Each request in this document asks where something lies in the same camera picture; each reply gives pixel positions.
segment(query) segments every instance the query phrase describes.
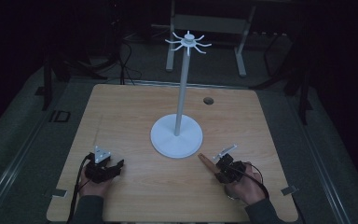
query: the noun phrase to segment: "human hand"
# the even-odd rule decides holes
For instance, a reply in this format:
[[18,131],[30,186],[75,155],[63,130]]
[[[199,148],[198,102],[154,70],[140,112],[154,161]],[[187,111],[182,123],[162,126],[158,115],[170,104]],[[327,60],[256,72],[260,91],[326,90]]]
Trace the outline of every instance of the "human hand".
[[79,183],[79,195],[80,197],[86,196],[86,195],[95,195],[104,197],[106,192],[109,190],[109,187],[112,183],[112,179],[106,180],[105,182],[101,182],[99,184],[96,184],[95,182],[92,182],[92,180],[88,179],[85,174],[86,168],[83,168],[81,171],[81,180]]
[[[245,173],[261,183],[261,175],[254,173],[250,162],[244,164]],[[232,182],[226,185],[228,191],[234,192],[243,202],[248,205],[257,203],[266,198],[264,191],[251,178],[243,176],[239,182]]]

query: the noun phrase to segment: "gray carpet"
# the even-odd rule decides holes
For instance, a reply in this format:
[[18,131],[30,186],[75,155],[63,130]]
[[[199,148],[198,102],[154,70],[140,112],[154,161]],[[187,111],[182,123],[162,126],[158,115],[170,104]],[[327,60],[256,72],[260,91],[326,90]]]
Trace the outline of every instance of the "gray carpet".
[[[130,43],[131,56],[127,66],[132,79],[178,82],[182,51],[176,53],[175,67],[171,73],[165,71],[167,45],[161,39],[149,44]],[[188,83],[246,88],[269,78],[263,61],[263,52],[270,39],[252,35],[248,38],[245,52],[247,77],[239,77],[234,61],[233,49],[227,46],[212,46],[204,49],[207,54],[194,51],[190,62]],[[271,70],[282,61],[290,43],[284,37],[268,53]],[[123,47],[123,58],[130,49]],[[105,83],[118,84],[120,67],[115,66],[102,75],[109,77]],[[24,142],[31,136],[26,157],[11,188],[0,202],[0,223],[46,223],[46,212],[50,198],[46,191],[55,188],[66,156],[76,134],[77,126],[90,97],[92,87],[101,81],[74,76],[70,83],[54,82],[54,102],[46,112],[41,111],[43,99],[34,96],[42,85],[42,71],[35,73],[0,119],[0,177],[7,166],[21,151]],[[343,146],[334,125],[321,106],[314,90],[310,92],[313,110],[307,112],[309,125],[303,126],[296,114],[298,96],[285,96],[282,87],[285,81],[263,91],[257,91],[268,126],[277,148],[282,167],[290,185],[296,186],[295,197],[307,223],[358,223],[358,174]],[[53,110],[70,111],[66,123],[48,122]],[[38,123],[42,126],[35,129]],[[331,203],[331,194],[320,175],[320,157],[333,182],[346,217],[340,219]]]

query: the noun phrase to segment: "floor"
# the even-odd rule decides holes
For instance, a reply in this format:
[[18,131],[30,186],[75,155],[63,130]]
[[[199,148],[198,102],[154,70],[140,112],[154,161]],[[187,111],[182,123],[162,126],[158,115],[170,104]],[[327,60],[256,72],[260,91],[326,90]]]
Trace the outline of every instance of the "floor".
[[[165,71],[167,44],[165,30],[158,30],[151,42],[136,34],[126,36],[122,47],[123,69],[128,85],[167,85],[180,80],[182,51],[175,53],[174,69]],[[249,36],[242,54],[248,72],[239,77],[232,43],[213,45],[206,54],[194,52],[188,83],[247,89],[270,78],[268,70],[282,62],[290,41],[284,36],[267,53],[271,38]],[[93,57],[98,63],[101,57]],[[32,75],[0,119],[0,223],[48,223],[49,193],[55,188],[76,134],[92,87],[97,83],[119,84],[122,67],[115,65],[95,80],[73,71],[68,83],[54,80],[53,101],[42,111],[43,97],[34,95],[43,85],[43,69]],[[286,80],[256,91],[300,214],[296,223],[358,223],[358,174],[317,92],[310,90],[312,110],[308,125],[297,115],[298,94],[286,96]],[[53,111],[71,112],[68,122],[52,122]]]

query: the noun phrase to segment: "black cable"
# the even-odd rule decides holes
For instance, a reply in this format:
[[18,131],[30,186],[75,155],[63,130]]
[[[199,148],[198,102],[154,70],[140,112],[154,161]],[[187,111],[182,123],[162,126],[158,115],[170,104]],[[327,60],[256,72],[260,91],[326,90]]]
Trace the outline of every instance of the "black cable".
[[123,33],[123,15],[122,15],[122,5],[120,1],[109,1],[108,7],[106,10],[110,9],[111,12],[106,12],[105,15],[111,15],[111,18],[107,19],[111,21],[111,28],[112,28],[112,38],[114,40],[113,43],[113,49],[108,57],[108,60],[104,63],[96,64],[91,67],[93,71],[100,71],[104,68],[107,68],[113,64],[115,64],[117,61],[119,61],[120,58],[120,47],[122,45],[122,33]]
[[86,186],[89,182],[90,182],[90,180],[88,180],[86,183],[84,183],[82,186],[80,186],[80,188],[78,188],[78,191],[80,191],[81,189],[83,189],[83,187]]
[[121,71],[120,71],[120,85],[125,85],[125,84],[126,84],[126,83],[125,83],[125,77],[124,77],[124,71],[126,71],[127,62],[129,61],[130,56],[132,55],[132,48],[131,48],[131,46],[130,46],[129,44],[125,43],[125,42],[123,42],[123,44],[126,45],[127,47],[129,47],[130,53],[129,53],[129,55],[127,56],[127,59],[126,59],[125,62],[123,62],[123,61],[121,60],[121,56],[118,57],[118,60],[120,61],[120,66],[121,66]]
[[[131,70],[131,71],[133,71],[133,72],[138,73],[138,74],[139,74],[139,76],[138,76],[138,77],[136,77],[136,78],[131,77],[131,75],[130,75],[130,73],[129,73],[129,71],[128,71],[128,70]],[[129,68],[129,67],[126,67],[126,72],[127,72],[127,76],[129,77],[130,81],[132,82],[132,85],[135,85],[135,83],[133,82],[133,80],[134,80],[134,79],[139,80],[139,79],[141,79],[141,77],[142,77],[142,73],[141,73],[140,71],[137,71],[137,70],[131,69],[131,68]]]
[[69,217],[68,217],[68,220],[66,221],[67,224],[69,224],[72,220],[72,217],[74,216],[74,213],[75,213],[75,207],[76,207],[76,200],[77,200],[77,194],[78,194],[78,191],[80,190],[79,188],[79,181],[80,181],[80,177],[81,177],[81,172],[83,170],[83,166],[84,166],[84,163],[86,162],[86,160],[90,160],[91,159],[91,154],[87,155],[83,161],[81,162],[80,164],[80,167],[79,167],[79,171],[77,173],[77,178],[76,178],[76,184],[75,184],[75,187],[74,187],[74,195],[72,197],[72,201],[71,201],[71,210],[69,212]]
[[229,165],[226,165],[226,167],[231,169],[231,170],[234,170],[234,171],[236,171],[236,172],[238,172],[238,173],[240,173],[240,174],[242,174],[242,175],[244,175],[246,177],[248,177],[251,180],[253,180],[257,184],[257,186],[260,187],[263,190],[264,195],[266,196],[266,198],[269,198],[269,191],[267,190],[266,186],[264,186],[263,176],[261,175],[261,172],[257,169],[257,167],[253,166],[251,163],[247,163],[247,162],[243,162],[243,163],[249,164],[249,165],[251,165],[253,168],[255,168],[257,170],[257,172],[261,176],[261,183],[258,180],[256,180],[254,177],[247,175],[246,173],[244,173],[241,170],[235,169],[235,168],[233,168],[233,167],[231,167]]

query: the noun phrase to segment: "wooden table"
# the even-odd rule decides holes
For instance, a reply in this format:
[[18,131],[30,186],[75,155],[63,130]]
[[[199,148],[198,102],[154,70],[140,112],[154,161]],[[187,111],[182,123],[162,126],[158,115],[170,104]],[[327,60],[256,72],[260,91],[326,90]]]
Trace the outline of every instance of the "wooden table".
[[[278,216],[297,220],[293,199],[281,193],[287,182],[255,92],[187,88],[184,114],[198,122],[203,142],[192,156],[170,159],[153,148],[150,130],[176,113],[178,93],[176,87],[96,85],[57,185],[68,193],[51,200],[48,220],[68,218],[79,165],[99,146],[112,152],[113,162],[125,160],[105,200],[105,221],[247,221],[244,204],[225,195],[197,156],[211,158],[233,144],[235,161],[251,161],[262,172]],[[206,105],[205,97],[214,103]]]

